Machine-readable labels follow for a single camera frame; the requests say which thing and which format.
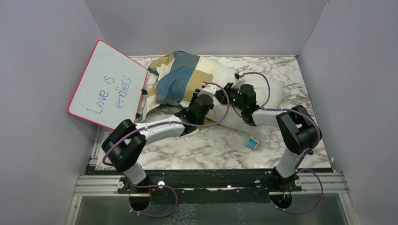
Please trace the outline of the white pillow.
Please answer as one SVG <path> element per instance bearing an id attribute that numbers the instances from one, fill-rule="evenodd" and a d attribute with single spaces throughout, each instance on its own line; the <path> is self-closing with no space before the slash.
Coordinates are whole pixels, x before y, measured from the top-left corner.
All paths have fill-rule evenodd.
<path id="1" fill-rule="evenodd" d="M 215 69 L 212 82 L 225 87 L 227 83 L 235 82 L 235 73 L 235 70 L 219 63 Z M 261 75 L 256 74 L 245 75 L 243 79 L 246 84 L 250 84 L 254 87 L 258 105 L 266 103 L 266 108 L 276 108 L 283 99 L 283 82 L 273 79 L 266 71 L 262 71 L 262 74 L 265 75 L 267 81 Z M 218 121 L 225 114 L 227 106 L 222 105 L 216 98 L 213 98 L 213 100 L 214 108 L 209 111 L 206 118 Z M 232 108 L 229 109 L 228 115 L 220 124 L 248 133 L 258 139 L 265 138 L 272 128 L 270 126 L 250 126 L 246 124 Z"/>

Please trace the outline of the blue beige checked pillowcase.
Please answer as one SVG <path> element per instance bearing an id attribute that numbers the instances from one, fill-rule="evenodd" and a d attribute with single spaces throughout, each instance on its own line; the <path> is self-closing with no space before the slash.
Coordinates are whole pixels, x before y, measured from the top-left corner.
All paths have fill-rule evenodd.
<path id="1" fill-rule="evenodd" d="M 196 89 L 203 82 L 210 82 L 215 76 L 218 62 L 183 51 L 174 51 L 153 61 L 147 70 L 156 81 L 150 81 L 141 115 L 137 121 L 144 121 L 148 113 L 161 106 L 187 107 Z"/>

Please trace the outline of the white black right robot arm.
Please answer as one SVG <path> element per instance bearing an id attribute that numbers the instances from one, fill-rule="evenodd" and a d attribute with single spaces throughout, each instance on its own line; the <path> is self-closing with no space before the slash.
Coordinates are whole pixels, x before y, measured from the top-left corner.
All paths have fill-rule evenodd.
<path id="1" fill-rule="evenodd" d="M 233 87 L 228 83 L 215 93 L 223 105 L 230 103 L 241 111 L 241 118 L 250 126 L 278 127 L 286 149 L 280 162 L 273 168 L 271 186 L 278 191 L 289 186 L 304 156 L 321 140 L 319 127 L 303 105 L 293 108 L 262 108 L 257 104 L 256 92 L 250 84 Z"/>

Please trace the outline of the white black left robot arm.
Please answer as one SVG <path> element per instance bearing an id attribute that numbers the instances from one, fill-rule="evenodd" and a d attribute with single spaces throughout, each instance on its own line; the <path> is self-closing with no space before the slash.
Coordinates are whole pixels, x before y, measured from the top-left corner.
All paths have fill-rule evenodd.
<path id="1" fill-rule="evenodd" d="M 130 187 L 135 192 L 147 188 L 146 173 L 138 163 L 143 148 L 151 143 L 180 137 L 204 126 L 204 119 L 213 109 L 213 97 L 216 87 L 209 85 L 196 90 L 188 107 L 173 116 L 150 123 L 133 123 L 123 120 L 102 143 L 102 150 L 117 172 L 123 173 L 130 180 Z"/>

